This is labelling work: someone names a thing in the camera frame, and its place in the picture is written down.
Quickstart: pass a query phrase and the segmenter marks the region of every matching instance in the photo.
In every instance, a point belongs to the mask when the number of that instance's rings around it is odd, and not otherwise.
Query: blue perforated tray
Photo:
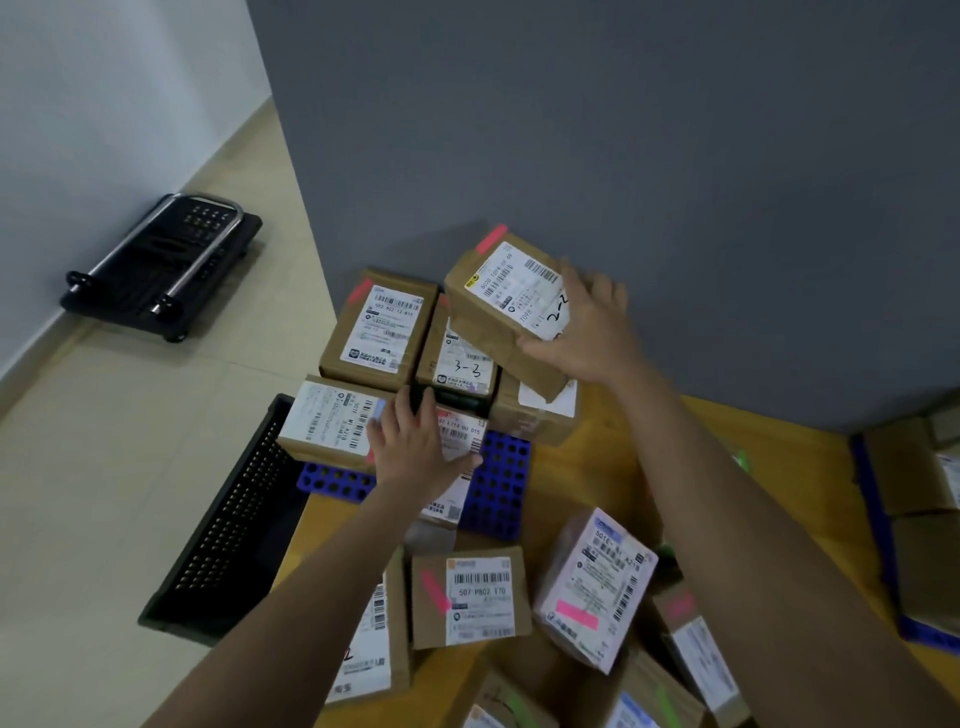
[[[887,587],[890,598],[897,611],[900,611],[900,578],[897,574],[897,553],[894,551],[894,534],[890,519],[883,512],[880,493],[876,486],[876,476],[870,464],[870,454],[863,435],[853,435],[850,450],[856,466],[856,482],[867,505],[867,518],[870,530],[874,534],[876,550],[880,553],[880,579]],[[900,636],[908,642],[937,647],[954,655],[960,655],[960,639],[941,632],[928,624],[923,624],[903,614],[897,615],[897,629]]]
[[[457,526],[501,541],[516,541],[530,472],[530,443],[501,432],[487,431],[480,446],[483,465],[473,471],[464,513]],[[376,477],[306,463],[297,487],[306,493],[359,503],[376,485]]]

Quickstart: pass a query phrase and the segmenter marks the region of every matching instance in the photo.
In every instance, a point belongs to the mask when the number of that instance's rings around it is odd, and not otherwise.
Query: white wall
[[[244,0],[0,4],[0,372],[269,93]]]

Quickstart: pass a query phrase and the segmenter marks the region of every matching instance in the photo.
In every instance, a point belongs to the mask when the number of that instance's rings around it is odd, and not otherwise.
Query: red handwritten mark
[[[578,624],[583,624],[587,629],[592,629],[594,632],[600,628],[600,619],[598,619],[596,615],[592,615],[586,609],[575,607],[562,599],[557,600],[557,614],[569,617]]]
[[[667,604],[666,611],[675,621],[687,621],[697,613],[697,602],[693,600],[693,594],[687,592]]]
[[[437,607],[437,611],[442,615],[445,615],[450,611],[450,608],[453,606],[450,603],[450,600],[446,598],[444,590],[440,588],[440,584],[437,583],[437,580],[433,578],[433,574],[429,571],[420,572],[420,583],[423,585],[423,588],[426,590],[427,594],[430,596],[430,599],[433,601],[434,606]]]
[[[483,254],[490,249],[493,243],[500,242],[500,238],[507,234],[506,225],[496,226],[492,232],[477,244],[477,253]]]
[[[373,281],[371,279],[363,279],[360,284],[350,292],[350,295],[347,296],[347,303],[357,303],[370,293],[371,288],[373,288]]]

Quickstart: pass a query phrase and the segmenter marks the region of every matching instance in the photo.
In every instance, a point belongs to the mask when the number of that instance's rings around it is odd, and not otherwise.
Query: yellow wooden tabletop
[[[846,438],[713,402],[685,401],[718,437],[746,450],[756,480],[806,528],[893,629],[893,611],[879,581],[879,559],[852,480]],[[648,497],[623,413],[600,387],[584,387],[582,403],[583,423],[562,447],[534,448],[520,533],[528,575],[539,571],[567,517],[584,504],[599,506],[628,528],[642,531]],[[311,496],[276,581],[356,508],[334,498]],[[580,669],[556,655],[538,634],[502,640],[496,647],[502,650],[502,660],[516,665],[512,676],[521,687],[547,707],[563,692],[564,680],[575,679]],[[909,647],[960,699],[960,660],[940,650]],[[317,724],[438,725],[483,649],[480,643],[416,652],[410,691],[331,708]]]

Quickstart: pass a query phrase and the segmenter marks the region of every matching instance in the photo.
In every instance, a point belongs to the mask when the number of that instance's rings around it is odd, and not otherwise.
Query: person
[[[684,576],[757,722],[960,725],[952,697],[644,358],[626,288],[600,275],[588,291],[566,261],[561,272],[570,305],[563,335],[518,344],[619,401]],[[407,527],[479,464],[478,455],[444,462],[432,391],[416,415],[409,397],[404,387],[368,427],[378,485],[353,519],[241,620],[146,726],[314,723]]]

